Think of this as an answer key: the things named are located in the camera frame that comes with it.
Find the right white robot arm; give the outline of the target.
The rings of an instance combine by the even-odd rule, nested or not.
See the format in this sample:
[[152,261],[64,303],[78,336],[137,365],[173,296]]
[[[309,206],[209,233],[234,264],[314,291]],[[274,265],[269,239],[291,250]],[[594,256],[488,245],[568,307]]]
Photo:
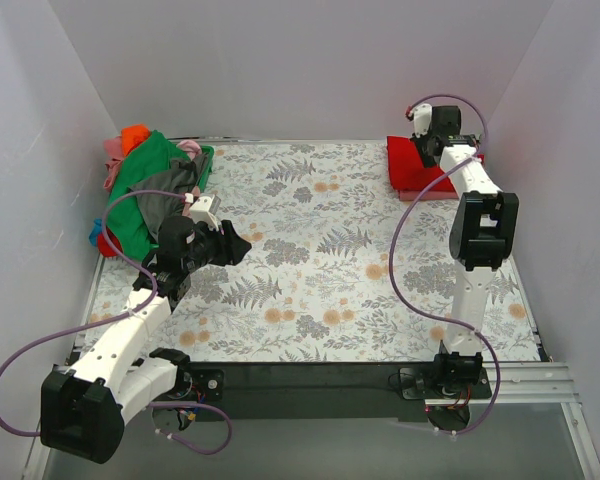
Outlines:
[[449,234],[456,270],[453,322],[439,353],[422,373],[424,387],[451,398],[482,382],[479,334],[492,283],[513,248],[519,199],[487,174],[480,141],[461,133],[459,107],[420,102],[408,109],[406,117],[413,123],[411,140],[423,165],[440,168],[459,199]]

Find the red t-shirt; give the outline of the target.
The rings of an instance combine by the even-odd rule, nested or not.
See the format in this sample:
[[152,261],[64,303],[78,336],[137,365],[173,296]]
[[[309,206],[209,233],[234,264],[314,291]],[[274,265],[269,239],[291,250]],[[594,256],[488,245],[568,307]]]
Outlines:
[[425,167],[415,144],[406,137],[388,136],[386,147],[390,185],[402,201],[414,200],[443,174],[439,167]]

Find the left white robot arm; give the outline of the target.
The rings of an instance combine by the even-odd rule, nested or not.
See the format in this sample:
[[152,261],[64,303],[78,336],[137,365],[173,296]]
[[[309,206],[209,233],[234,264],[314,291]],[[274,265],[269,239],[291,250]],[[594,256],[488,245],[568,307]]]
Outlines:
[[250,249],[229,220],[165,220],[157,247],[133,283],[126,318],[114,322],[67,371],[53,371],[44,380],[42,444],[103,464],[144,408],[163,401],[183,410],[186,401],[197,399],[187,354],[158,348],[142,360],[140,351],[188,292],[192,273],[207,265],[236,266]]

